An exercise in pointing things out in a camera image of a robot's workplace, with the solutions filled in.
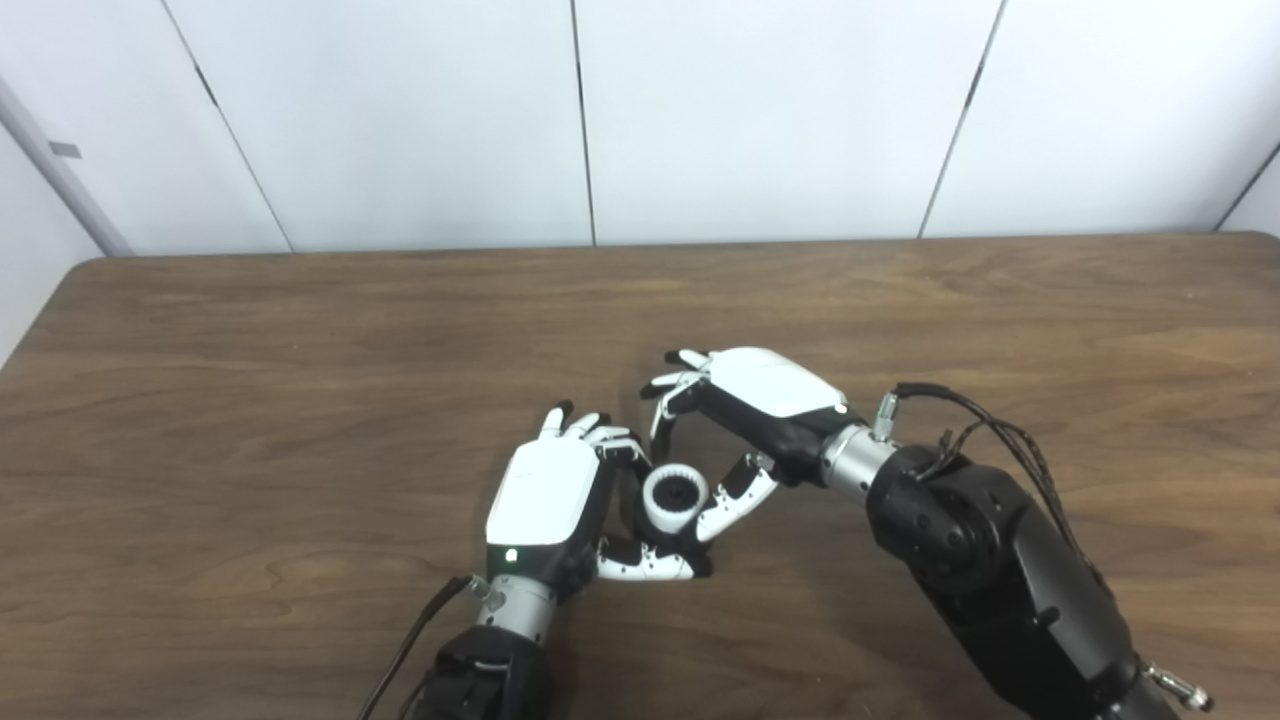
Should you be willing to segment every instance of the electrical wire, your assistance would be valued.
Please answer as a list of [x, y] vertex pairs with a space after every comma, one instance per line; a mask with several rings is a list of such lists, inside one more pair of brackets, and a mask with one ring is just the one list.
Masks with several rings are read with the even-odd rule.
[[408, 717], [410, 711], [413, 710], [413, 703], [422, 694], [422, 691], [426, 689], [426, 682], [430, 679], [431, 673], [422, 675], [422, 679], [417, 682], [417, 687], [413, 688], [413, 692], [408, 693], [408, 697], [404, 698], [404, 703], [401, 705], [399, 712], [396, 714], [396, 720], [404, 720]]
[[938, 457], [920, 474], [922, 480], [933, 477], [940, 470], [950, 465], [960, 455], [960, 448], [974, 430], [982, 427], [989, 428], [991, 432], [1000, 438], [1005, 447], [1009, 448], [1009, 452], [1015, 460], [1018, 460], [1018, 464], [1023, 466], [1023, 470], [1030, 478], [1032, 484], [1036, 486], [1036, 491], [1044, 502], [1044, 507], [1048, 510], [1050, 518], [1057, 527], [1062, 539], [1073, 551], [1075, 551], [1089, 571], [1093, 573], [1094, 578], [1097, 578], [1098, 582], [1106, 587], [1101, 573], [1098, 573], [1098, 570], [1093, 566], [1093, 562], [1091, 562], [1084, 555], [1084, 551], [1080, 550], [1079, 542], [1075, 539], [1075, 533], [1071, 530], [1071, 524], [1066, 518], [1066, 510], [1062, 507], [1062, 498], [1057, 495], [1057, 483], [1053, 479], [1053, 474], [1048, 469], [1048, 461], [1044, 459], [1044, 454], [1041, 451], [1039, 445], [1030, 433], [1007, 420], [996, 418], [982, 405], [978, 405], [973, 400], [969, 400], [946, 386], [934, 383], [899, 383], [897, 387], [893, 388], [893, 395], [897, 395], [899, 398], [902, 400], [915, 396], [946, 400], [964, 407], [978, 418], [975, 423], [969, 424], [964, 430], [961, 430], [955, 442], [950, 442], [951, 430], [943, 433], [942, 439], [938, 442]]
[[374, 714], [374, 707], [378, 706], [378, 701], [383, 697], [383, 693], [387, 692], [387, 687], [392, 684], [392, 680], [396, 678], [396, 673], [398, 673], [401, 665], [404, 664], [404, 659], [408, 657], [408, 651], [413, 650], [413, 643], [417, 642], [417, 637], [422, 634], [422, 628], [426, 626], [431, 618], [435, 618], [435, 614], [439, 612], [442, 607], [444, 607], [460, 592], [466, 589], [470, 582], [470, 575], [452, 578], [449, 582], [444, 583], [440, 592], [435, 593], [435, 597], [426, 602], [426, 606], [422, 607], [422, 612], [420, 612], [417, 620], [413, 621], [413, 626], [410, 628], [408, 634], [401, 642], [399, 650], [397, 650], [396, 655], [392, 656], [390, 665], [387, 666], [387, 671], [383, 673], [381, 679], [378, 680], [378, 685], [374, 687], [374, 692], [369, 693], [369, 698], [365, 700], [365, 705], [360, 708], [360, 714], [356, 715], [356, 720], [369, 720], [369, 717]]

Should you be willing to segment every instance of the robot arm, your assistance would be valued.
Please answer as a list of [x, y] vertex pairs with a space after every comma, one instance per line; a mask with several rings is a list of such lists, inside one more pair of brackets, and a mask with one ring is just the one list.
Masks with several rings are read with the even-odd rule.
[[[922, 591], [992, 688], [1036, 720], [1171, 720], [1157, 688], [1189, 708], [1212, 701], [1143, 661], [1110, 589], [1079, 551], [1030, 436], [947, 388], [900, 386], [874, 421], [769, 350], [677, 351], [686, 366], [649, 383], [654, 455], [680, 414], [700, 411], [777, 461], [780, 482], [833, 488], [867, 511], [877, 544]], [[955, 445], [899, 446], [897, 405], [913, 395], [960, 402], [978, 421]], [[1044, 496], [1050, 516], [1002, 470], [960, 454], [991, 427]]]
[[637, 478], [650, 465], [626, 428], [591, 413], [566, 425], [572, 404], [550, 410], [538, 437], [516, 448], [485, 523], [485, 577], [454, 578], [424, 610], [374, 705], [422, 625], [452, 596], [480, 600], [475, 625], [444, 643], [404, 703], [415, 720], [539, 720], [550, 706], [550, 666], [543, 650], [559, 603], [596, 575], [598, 547], [614, 475]]
[[[680, 580], [710, 574], [710, 541], [776, 487], [748, 456], [710, 493], [687, 465], [654, 470], [636, 437], [591, 413], [566, 425], [572, 405], [550, 410], [538, 437], [516, 448], [485, 523], [485, 577], [454, 578], [424, 610], [361, 712], [369, 717], [421, 632], [451, 597], [480, 601], [475, 625], [447, 642], [406, 702], [415, 720], [538, 720], [550, 703], [543, 646], [556, 609], [595, 577]], [[617, 470], [641, 493], [636, 538], [607, 538]]]

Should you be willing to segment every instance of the robotic finger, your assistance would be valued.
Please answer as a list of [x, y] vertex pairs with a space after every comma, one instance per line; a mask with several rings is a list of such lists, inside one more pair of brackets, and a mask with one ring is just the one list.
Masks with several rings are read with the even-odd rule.
[[635, 538], [602, 539], [599, 577], [612, 580], [687, 580], [712, 574], [712, 541], [764, 502], [778, 483], [772, 462], [748, 454], [712, 493], [696, 469], [667, 464], [640, 487]]

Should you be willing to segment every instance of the white wall panel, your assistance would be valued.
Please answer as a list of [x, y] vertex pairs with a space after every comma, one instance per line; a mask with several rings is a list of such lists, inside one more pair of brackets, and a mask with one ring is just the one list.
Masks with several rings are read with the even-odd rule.
[[1222, 223], [1224, 231], [1261, 231], [1280, 237], [1280, 161], [1272, 159], [1248, 195]]
[[925, 234], [1213, 228], [1280, 140], [1280, 3], [1010, 0]]
[[288, 251], [159, 0], [4, 0], [0, 77], [128, 251]]
[[997, 6], [579, 0], [598, 240], [914, 237]]
[[101, 254], [0, 127], [0, 365], [77, 263]]
[[568, 0], [170, 0], [298, 250], [589, 245]]

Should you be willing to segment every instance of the wooden table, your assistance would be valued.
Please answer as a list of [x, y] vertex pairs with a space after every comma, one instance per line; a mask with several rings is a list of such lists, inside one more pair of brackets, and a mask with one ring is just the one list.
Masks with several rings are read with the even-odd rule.
[[[663, 351], [737, 345], [1028, 427], [1139, 650], [1275, 716], [1280, 245], [1221, 234], [81, 265], [0, 374], [0, 717], [352, 717], [550, 404], [643, 427]], [[709, 475], [740, 450], [677, 430]], [[776, 493], [717, 560], [566, 606], [557, 716], [1018, 717], [837, 496]]]

